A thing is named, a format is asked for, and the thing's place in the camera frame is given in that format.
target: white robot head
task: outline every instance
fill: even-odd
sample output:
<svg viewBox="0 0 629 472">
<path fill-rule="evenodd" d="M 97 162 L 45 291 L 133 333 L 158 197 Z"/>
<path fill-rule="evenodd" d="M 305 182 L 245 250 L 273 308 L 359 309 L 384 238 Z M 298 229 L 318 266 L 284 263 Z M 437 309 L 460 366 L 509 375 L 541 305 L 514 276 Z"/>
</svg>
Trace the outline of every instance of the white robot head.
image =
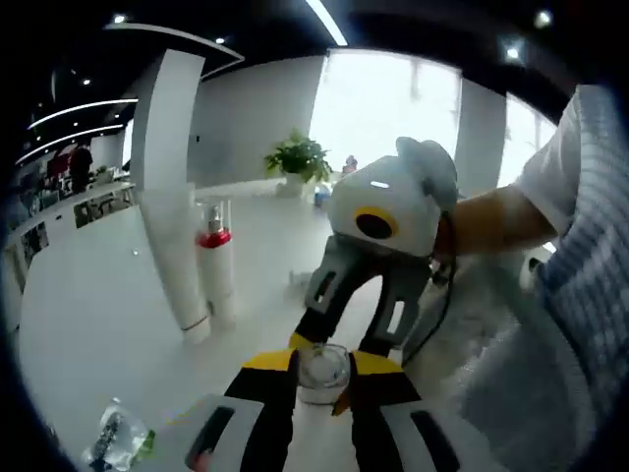
<svg viewBox="0 0 629 472">
<path fill-rule="evenodd" d="M 456 168 L 438 143 L 398 138 L 386 155 L 334 187 L 328 217 L 335 233 L 426 257 L 443 211 L 457 201 Z"/>
</svg>

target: black ceiling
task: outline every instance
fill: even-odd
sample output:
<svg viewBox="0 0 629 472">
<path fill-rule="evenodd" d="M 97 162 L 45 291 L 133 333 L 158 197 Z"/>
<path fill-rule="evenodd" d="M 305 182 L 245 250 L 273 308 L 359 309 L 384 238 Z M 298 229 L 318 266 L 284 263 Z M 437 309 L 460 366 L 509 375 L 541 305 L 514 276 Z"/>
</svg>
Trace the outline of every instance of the black ceiling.
<svg viewBox="0 0 629 472">
<path fill-rule="evenodd" d="M 557 119 L 574 85 L 589 72 L 583 51 L 570 41 L 569 22 L 580 2 L 475 0 L 323 0 L 351 47 L 369 47 L 430 57 L 460 67 L 466 77 L 501 92 L 520 95 Z M 555 18 L 545 30 L 535 29 L 535 13 L 548 7 Z M 54 50 L 40 45 L 41 64 L 29 78 L 25 121 L 87 102 L 120 98 L 142 71 L 167 47 L 206 57 L 205 69 L 229 59 L 189 40 L 149 31 L 103 30 L 114 13 L 131 23 L 151 24 L 214 40 L 245 56 L 237 67 L 322 54 L 334 43 L 305 0 L 232 0 L 111 2 L 92 8 L 48 6 L 51 15 L 68 20 L 53 33 Z M 503 42 L 525 38 L 523 66 L 504 63 Z M 82 85 L 85 78 L 91 80 Z M 113 118 L 114 113 L 121 117 Z M 27 148 L 73 131 L 119 122 L 133 116 L 133 105 L 98 107 L 65 115 L 23 131 Z M 29 122 L 23 123 L 24 130 Z"/>
</svg>

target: white column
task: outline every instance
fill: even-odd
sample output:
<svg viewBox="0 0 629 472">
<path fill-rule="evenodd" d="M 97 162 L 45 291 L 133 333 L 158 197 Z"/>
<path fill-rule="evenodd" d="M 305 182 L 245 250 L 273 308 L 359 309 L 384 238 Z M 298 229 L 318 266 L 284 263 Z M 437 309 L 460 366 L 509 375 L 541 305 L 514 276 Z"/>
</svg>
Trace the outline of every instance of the white column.
<svg viewBox="0 0 629 472">
<path fill-rule="evenodd" d="M 463 79 L 459 137 L 454 154 L 459 192 L 463 196 L 473 197 L 495 189 L 505 129 L 505 95 Z"/>
<path fill-rule="evenodd" d="M 131 150 L 137 190 L 186 183 L 190 124 L 204 60 L 168 49 L 145 72 Z"/>
</svg>

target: person's arm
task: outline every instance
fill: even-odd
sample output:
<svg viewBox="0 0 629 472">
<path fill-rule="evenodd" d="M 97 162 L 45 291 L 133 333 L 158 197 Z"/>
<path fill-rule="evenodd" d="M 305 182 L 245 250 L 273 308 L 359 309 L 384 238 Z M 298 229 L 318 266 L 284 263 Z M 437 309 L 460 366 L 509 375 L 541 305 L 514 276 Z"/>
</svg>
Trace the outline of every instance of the person's arm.
<svg viewBox="0 0 629 472">
<path fill-rule="evenodd" d="M 554 136 L 531 157 L 514 184 L 460 202 L 450 213 L 457 254 L 537 247 L 566 232 L 581 169 L 578 93 Z M 437 256 L 451 252 L 451 228 L 443 219 L 434 251 Z"/>
</svg>

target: cable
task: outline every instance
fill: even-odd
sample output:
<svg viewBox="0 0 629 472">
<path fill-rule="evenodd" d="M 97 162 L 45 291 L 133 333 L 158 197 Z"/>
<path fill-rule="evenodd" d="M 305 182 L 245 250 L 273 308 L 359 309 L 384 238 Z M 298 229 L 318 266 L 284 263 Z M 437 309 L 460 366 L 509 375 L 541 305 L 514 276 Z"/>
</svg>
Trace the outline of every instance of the cable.
<svg viewBox="0 0 629 472">
<path fill-rule="evenodd" d="M 443 220 L 449 226 L 449 238 L 448 244 L 450 246 L 450 254 L 452 255 L 452 263 L 450 268 L 450 274 L 448 276 L 448 288 L 445 292 L 445 301 L 443 302 L 443 308 L 441 309 L 441 314 L 439 315 L 439 319 L 436 324 L 432 327 L 426 337 L 411 351 L 411 354 L 402 362 L 402 367 L 406 366 L 409 362 L 413 360 L 413 358 L 417 355 L 418 352 L 422 350 L 424 345 L 429 342 L 432 336 L 438 331 L 445 320 L 445 316 L 448 312 L 448 308 L 450 308 L 450 301 L 452 300 L 452 290 L 454 287 L 454 274 L 456 273 L 456 255 L 457 255 L 457 247 L 456 247 L 456 232 L 454 229 L 454 223 L 452 222 L 452 218 L 450 215 L 445 212 L 443 215 Z"/>
</svg>

